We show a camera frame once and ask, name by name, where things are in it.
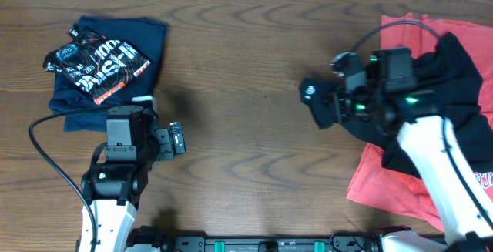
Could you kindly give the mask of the black t-shirt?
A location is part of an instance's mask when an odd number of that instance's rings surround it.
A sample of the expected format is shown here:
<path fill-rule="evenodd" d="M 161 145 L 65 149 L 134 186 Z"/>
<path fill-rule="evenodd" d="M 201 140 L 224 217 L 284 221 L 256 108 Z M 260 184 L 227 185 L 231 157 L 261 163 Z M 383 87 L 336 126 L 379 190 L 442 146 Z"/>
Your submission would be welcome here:
<path fill-rule="evenodd" d="M 450 32 L 444 34 L 433 52 L 412 58 L 412 68 L 419 90 L 436 92 L 443 99 L 445 116 L 452 121 L 459 146 L 471 168 L 477 173 L 490 172 L 492 128 L 480 114 L 478 105 L 483 79 L 458 38 Z M 308 106 L 320 129 L 339 123 L 332 96 L 339 86 L 336 82 L 311 78 L 303 79 L 300 84 L 301 102 Z M 339 124 L 358 139 L 380 147 L 384 151 L 381 160 L 384 168 L 418 175 L 411 159 L 397 143 L 397 127 L 387 128 L 357 120 Z"/>

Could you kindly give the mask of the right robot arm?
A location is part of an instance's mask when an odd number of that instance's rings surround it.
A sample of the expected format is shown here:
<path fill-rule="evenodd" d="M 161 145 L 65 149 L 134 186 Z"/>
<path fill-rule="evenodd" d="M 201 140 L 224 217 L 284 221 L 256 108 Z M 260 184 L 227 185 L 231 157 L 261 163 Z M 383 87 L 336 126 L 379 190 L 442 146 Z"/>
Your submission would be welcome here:
<path fill-rule="evenodd" d="M 381 251 L 490 251 L 492 201 L 477 181 L 436 92 L 419 90 L 407 48 L 374 51 L 363 66 L 355 52 L 337 55 L 333 71 L 337 121 L 368 121 L 399 129 L 396 140 L 418 170 L 444 227 L 444 242 L 409 229 L 378 237 Z"/>

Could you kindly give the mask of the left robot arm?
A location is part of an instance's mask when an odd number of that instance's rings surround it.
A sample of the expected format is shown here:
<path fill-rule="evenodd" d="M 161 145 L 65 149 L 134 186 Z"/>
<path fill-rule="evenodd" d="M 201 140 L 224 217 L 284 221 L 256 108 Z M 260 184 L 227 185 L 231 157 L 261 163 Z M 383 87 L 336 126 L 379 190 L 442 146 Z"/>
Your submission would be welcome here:
<path fill-rule="evenodd" d="M 153 166 L 186 153 L 182 125 L 159 127 L 151 108 L 117 106 L 108 111 L 107 140 L 83 175 L 82 233 L 78 251 L 172 251 L 173 239 L 158 227 L 133 226 Z"/>

